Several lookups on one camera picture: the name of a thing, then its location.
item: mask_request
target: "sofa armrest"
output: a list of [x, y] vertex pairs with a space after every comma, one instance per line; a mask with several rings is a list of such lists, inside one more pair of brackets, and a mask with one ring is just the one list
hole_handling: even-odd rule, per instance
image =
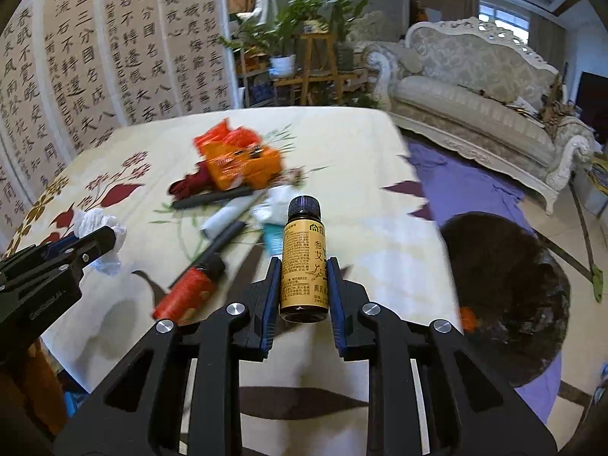
[[574, 161], [587, 163], [594, 154], [594, 131], [575, 117], [563, 117], [553, 139], [555, 158], [549, 167], [546, 184], [557, 191], [563, 189], [572, 173]]
[[378, 82], [372, 91], [372, 97], [380, 104], [380, 108], [390, 111], [389, 88], [403, 77], [420, 73], [422, 63], [415, 50], [402, 44], [363, 41], [355, 46], [355, 53], [362, 53], [367, 68], [379, 72]]

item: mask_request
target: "dark red cloth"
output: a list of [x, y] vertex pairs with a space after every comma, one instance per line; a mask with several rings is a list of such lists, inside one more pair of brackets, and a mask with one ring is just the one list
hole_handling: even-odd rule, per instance
[[212, 190], [215, 188], [214, 179], [207, 168], [206, 161], [200, 161], [196, 164], [198, 172], [193, 175], [186, 175], [183, 180], [171, 184], [168, 193], [172, 195], [176, 201], [187, 199], [193, 195], [201, 193], [203, 190]]

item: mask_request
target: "metal screw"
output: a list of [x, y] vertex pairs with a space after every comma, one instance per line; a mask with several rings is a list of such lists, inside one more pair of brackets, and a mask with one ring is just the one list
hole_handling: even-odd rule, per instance
[[230, 303], [226, 307], [226, 312], [230, 315], [241, 315], [245, 311], [245, 306], [242, 303]]
[[372, 303], [370, 301], [370, 303], [366, 303], [363, 306], [363, 313], [365, 315], [378, 315], [380, 313], [380, 310], [382, 310], [379, 306], [378, 303]]
[[449, 333], [452, 330], [452, 325], [447, 320], [442, 318], [433, 322], [433, 327], [439, 333]]
[[163, 319], [156, 323], [156, 330], [159, 333], [164, 334], [164, 333], [168, 333], [169, 331], [171, 331], [171, 329], [173, 329], [173, 326], [174, 326], [173, 321], [166, 318], [166, 319]]

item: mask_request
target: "yellow label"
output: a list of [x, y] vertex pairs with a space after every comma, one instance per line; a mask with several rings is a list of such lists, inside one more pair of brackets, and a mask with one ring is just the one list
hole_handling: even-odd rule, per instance
[[316, 305], [328, 308], [325, 227], [312, 219], [285, 226], [281, 308]]

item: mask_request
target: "brown glass bottle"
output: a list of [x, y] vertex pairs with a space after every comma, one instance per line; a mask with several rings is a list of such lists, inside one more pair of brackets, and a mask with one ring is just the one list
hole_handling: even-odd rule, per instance
[[327, 317], [325, 227], [317, 199], [303, 195], [290, 202], [283, 233], [279, 314], [289, 322], [319, 322]]

